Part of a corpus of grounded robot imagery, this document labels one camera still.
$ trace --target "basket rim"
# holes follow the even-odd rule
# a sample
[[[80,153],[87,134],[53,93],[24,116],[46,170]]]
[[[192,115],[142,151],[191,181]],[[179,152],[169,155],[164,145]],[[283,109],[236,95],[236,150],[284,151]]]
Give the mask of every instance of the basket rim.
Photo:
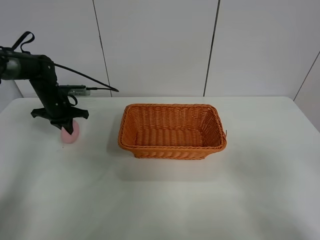
[[[123,136],[123,130],[124,125],[127,120],[127,114],[132,108],[136,107],[172,107],[172,108],[209,108],[213,111],[213,114],[215,115],[215,121],[219,126],[219,138],[220,138],[220,145],[219,146],[139,146],[139,145],[128,145],[122,142],[122,136]],[[223,126],[221,123],[221,119],[218,115],[218,111],[215,107],[213,107],[210,104],[180,104],[180,103],[173,103],[173,104],[166,104],[166,103],[133,103],[125,107],[124,113],[121,120],[119,135],[118,135],[118,145],[122,149],[126,150],[184,150],[184,151],[193,151],[193,150],[199,150],[199,151],[212,151],[212,150],[220,150],[222,151],[225,149],[227,145],[227,139],[226,134],[224,133]]]

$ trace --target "pink object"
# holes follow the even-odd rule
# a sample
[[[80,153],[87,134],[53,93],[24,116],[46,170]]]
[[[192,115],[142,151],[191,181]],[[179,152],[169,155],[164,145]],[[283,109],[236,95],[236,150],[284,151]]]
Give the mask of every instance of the pink object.
[[[79,133],[80,133],[79,124],[75,120],[73,120],[72,125],[73,125],[73,133],[71,135],[65,130],[64,127],[62,127],[61,129],[61,140],[65,144],[73,144],[79,137]]]

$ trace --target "woven texture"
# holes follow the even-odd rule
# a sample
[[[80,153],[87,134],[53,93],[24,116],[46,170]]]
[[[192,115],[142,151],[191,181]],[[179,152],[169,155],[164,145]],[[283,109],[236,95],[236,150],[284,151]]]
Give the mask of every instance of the woven texture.
[[[131,104],[119,146],[136,158],[197,160],[227,145],[217,110],[208,104]]]

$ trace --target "table surface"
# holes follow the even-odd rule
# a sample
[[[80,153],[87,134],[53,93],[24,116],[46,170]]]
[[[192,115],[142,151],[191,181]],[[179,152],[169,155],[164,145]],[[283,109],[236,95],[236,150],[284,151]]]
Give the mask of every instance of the table surface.
[[[79,98],[80,137],[30,112],[0,113],[0,239],[320,239],[320,133],[286,97]],[[211,104],[227,147],[204,160],[120,149],[125,106]]]

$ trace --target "robotic arm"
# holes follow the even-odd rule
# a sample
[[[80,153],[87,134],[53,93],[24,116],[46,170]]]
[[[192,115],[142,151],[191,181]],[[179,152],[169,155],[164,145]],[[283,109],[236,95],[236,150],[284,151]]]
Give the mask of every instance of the robotic arm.
[[[68,99],[68,91],[64,87],[60,87],[57,83],[55,66],[67,69],[74,73],[80,74],[90,80],[97,82],[111,91],[118,92],[117,89],[95,80],[83,73],[72,70],[68,67],[54,63],[45,55],[33,55],[24,51],[22,46],[34,40],[32,38],[24,43],[21,42],[31,32],[25,32],[19,40],[11,48],[0,47],[0,83],[3,80],[29,80],[37,96],[42,102],[44,108],[34,109],[31,115],[48,119],[53,126],[59,129],[62,127],[71,135],[73,129],[73,118],[89,117],[87,110],[74,107]],[[19,46],[22,52],[16,52]]]

